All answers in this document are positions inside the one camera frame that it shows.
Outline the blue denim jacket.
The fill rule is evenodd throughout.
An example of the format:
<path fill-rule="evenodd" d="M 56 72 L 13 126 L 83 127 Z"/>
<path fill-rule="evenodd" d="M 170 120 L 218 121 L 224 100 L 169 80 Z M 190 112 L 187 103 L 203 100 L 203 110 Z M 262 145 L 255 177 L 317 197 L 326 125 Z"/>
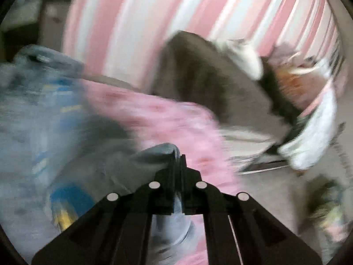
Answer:
<path fill-rule="evenodd" d="M 32 264 L 35 254 L 94 205 L 154 180 L 175 145 L 139 150 L 118 122 L 88 103 L 81 65 L 44 47 L 1 65 L 1 226 Z M 153 215 L 145 264 L 176 264 L 198 243 L 174 194 L 173 213 Z"/>

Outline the pink floral bed sheet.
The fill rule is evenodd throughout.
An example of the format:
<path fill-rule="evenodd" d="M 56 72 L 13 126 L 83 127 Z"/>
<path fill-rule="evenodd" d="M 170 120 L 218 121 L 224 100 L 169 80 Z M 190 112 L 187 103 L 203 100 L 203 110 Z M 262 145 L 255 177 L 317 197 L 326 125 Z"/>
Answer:
<path fill-rule="evenodd" d="M 83 85 L 93 110 L 118 122 L 139 150 L 174 144 L 186 155 L 188 167 L 198 170 L 205 182 L 227 194 L 237 192 L 239 183 L 210 110 L 93 81 L 84 80 Z"/>

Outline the white plastic bag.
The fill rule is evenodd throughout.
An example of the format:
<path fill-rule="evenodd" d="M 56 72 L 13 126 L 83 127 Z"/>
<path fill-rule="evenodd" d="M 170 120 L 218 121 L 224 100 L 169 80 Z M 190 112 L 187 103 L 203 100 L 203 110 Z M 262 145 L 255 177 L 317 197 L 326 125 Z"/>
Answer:
<path fill-rule="evenodd" d="M 336 111 L 336 95 L 330 87 L 300 133 L 278 148 L 292 169 L 303 171 L 318 163 L 333 137 Z"/>

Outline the floral paper gift bag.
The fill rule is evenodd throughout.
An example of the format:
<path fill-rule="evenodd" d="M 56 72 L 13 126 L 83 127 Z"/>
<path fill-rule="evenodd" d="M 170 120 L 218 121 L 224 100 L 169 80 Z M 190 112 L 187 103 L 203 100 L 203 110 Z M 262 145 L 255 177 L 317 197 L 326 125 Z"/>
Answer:
<path fill-rule="evenodd" d="M 288 44 L 275 47 L 268 57 L 268 63 L 280 92 L 300 111 L 309 108 L 331 77 L 326 58 L 304 58 L 301 52 Z"/>

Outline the dark grey fuzzy blanket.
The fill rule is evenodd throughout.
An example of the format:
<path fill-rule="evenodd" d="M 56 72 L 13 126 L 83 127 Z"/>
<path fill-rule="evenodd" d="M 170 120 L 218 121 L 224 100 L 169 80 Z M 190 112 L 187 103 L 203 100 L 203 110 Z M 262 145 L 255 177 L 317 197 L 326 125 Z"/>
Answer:
<path fill-rule="evenodd" d="M 302 130 L 300 111 L 280 92 L 275 74 L 253 81 L 214 45 L 178 32 L 160 51 L 153 93 L 208 108 L 223 126 L 246 127 L 288 142 Z"/>

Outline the white cloth bundle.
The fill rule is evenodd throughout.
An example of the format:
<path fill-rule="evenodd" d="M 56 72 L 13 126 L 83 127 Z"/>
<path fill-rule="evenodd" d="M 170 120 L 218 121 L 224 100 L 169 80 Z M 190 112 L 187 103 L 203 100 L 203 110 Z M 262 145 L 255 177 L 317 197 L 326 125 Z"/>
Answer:
<path fill-rule="evenodd" d="M 264 69 L 261 57 L 254 47 L 244 39 L 239 40 L 215 40 L 219 51 L 237 65 L 248 77 L 259 81 L 263 77 Z"/>

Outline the black silver air cooler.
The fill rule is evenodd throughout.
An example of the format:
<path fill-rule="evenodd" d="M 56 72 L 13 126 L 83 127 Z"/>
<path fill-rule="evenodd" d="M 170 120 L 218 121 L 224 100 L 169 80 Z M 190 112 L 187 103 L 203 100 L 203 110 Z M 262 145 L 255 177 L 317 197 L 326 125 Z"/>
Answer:
<path fill-rule="evenodd" d="M 27 0 L 11 6 L 1 23 L 1 62 L 31 44 L 61 51 L 71 0 Z"/>

